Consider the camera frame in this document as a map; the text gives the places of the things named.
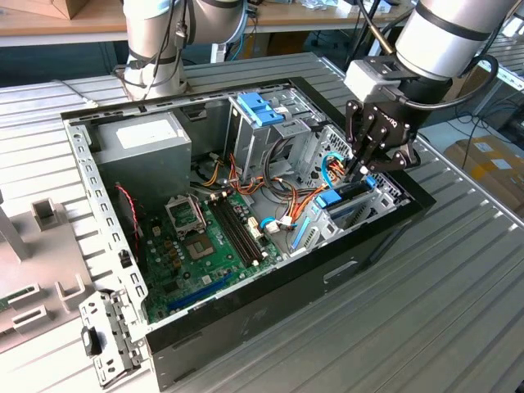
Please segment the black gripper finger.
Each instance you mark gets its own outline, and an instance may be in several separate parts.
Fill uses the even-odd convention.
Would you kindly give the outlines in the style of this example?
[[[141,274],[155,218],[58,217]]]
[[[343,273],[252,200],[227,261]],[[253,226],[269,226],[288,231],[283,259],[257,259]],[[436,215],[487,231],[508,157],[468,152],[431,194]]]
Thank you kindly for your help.
[[[392,149],[377,147],[371,153],[366,152],[359,163],[369,173],[383,174],[418,167],[421,164],[421,158],[414,149],[413,142],[408,141],[400,147]]]
[[[376,105],[347,102],[346,141],[353,154],[346,164],[347,181],[361,178],[363,167],[370,169],[370,162],[387,134],[388,122]]]

